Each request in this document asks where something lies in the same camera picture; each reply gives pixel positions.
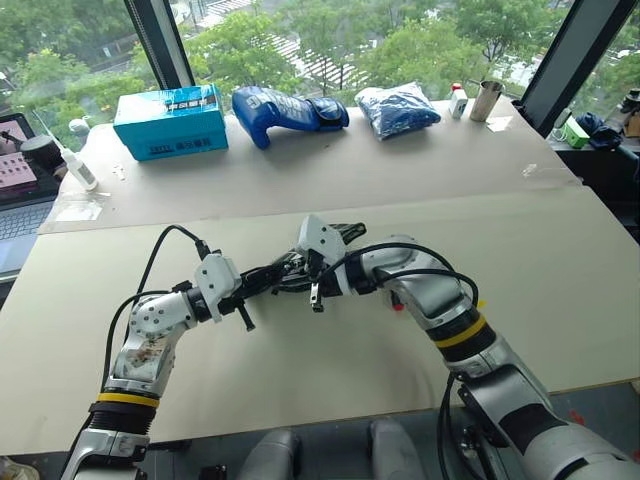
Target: laptop keyboard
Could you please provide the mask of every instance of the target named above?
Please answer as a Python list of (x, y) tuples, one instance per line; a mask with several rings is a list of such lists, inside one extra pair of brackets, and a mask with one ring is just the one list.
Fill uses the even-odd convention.
[(0, 213), (0, 240), (36, 233), (51, 210), (51, 204), (31, 205), (15, 212)]

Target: green box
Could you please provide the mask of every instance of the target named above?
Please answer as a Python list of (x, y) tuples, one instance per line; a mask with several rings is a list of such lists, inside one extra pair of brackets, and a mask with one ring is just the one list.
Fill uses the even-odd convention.
[(573, 117), (569, 117), (567, 123), (564, 124), (564, 133), (567, 136), (567, 143), (573, 148), (582, 148), (589, 141), (589, 135)]

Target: tissue box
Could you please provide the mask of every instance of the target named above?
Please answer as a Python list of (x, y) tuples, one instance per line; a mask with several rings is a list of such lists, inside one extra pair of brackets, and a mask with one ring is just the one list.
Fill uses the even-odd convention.
[(228, 148), (214, 85), (123, 95), (113, 129), (139, 161)]

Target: laptop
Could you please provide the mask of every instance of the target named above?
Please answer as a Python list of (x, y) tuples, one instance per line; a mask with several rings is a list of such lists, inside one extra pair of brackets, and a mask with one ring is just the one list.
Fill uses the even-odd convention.
[(20, 152), (33, 136), (23, 114), (0, 117), (0, 283), (17, 277), (58, 195), (53, 175)]

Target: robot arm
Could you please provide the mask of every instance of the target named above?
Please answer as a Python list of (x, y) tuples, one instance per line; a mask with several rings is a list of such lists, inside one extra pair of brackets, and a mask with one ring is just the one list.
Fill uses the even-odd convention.
[[(299, 249), (312, 259), (336, 238), (319, 219), (310, 217), (303, 225)], [(404, 235), (390, 237), (380, 246), (385, 244), (417, 245)], [(449, 270), (423, 251), (375, 249), (344, 262), (327, 280), (320, 275), (322, 280), (312, 287), (311, 304), (320, 311), (317, 303), (322, 294), (368, 293), (376, 287), (394, 292), (440, 350), (447, 368), (462, 382), (458, 393), (483, 433), (494, 445), (513, 448), (528, 478), (640, 478), (640, 466), (618, 449), (553, 413), (542, 384), (504, 337), (489, 326), (457, 279), (403, 274), (423, 269)], [(345, 284), (348, 291), (338, 292)]]
[(305, 219), (298, 245), (272, 265), (239, 275), (219, 252), (207, 255), (190, 284), (140, 299), (129, 334), (90, 417), (71, 449), (63, 480), (143, 478), (147, 436), (175, 358), (177, 341), (198, 322), (238, 309), (254, 328), (244, 299), (269, 288), (310, 290), (314, 311), (322, 298), (393, 292), (462, 382), (458, 393), (496, 446), (510, 446), (531, 480), (640, 478), (640, 467), (588, 429), (559, 419), (536, 377), (488, 324), (437, 253), (404, 235), (348, 252), (364, 225), (332, 226)]
[(241, 277), (228, 258), (208, 254), (190, 284), (164, 295), (143, 297), (129, 316), (129, 334), (108, 379), (92, 404), (62, 480), (134, 480), (142, 473), (133, 465), (144, 459), (151, 421), (169, 379), (180, 337), (198, 322), (239, 309), (250, 323), (243, 299), (233, 294)]

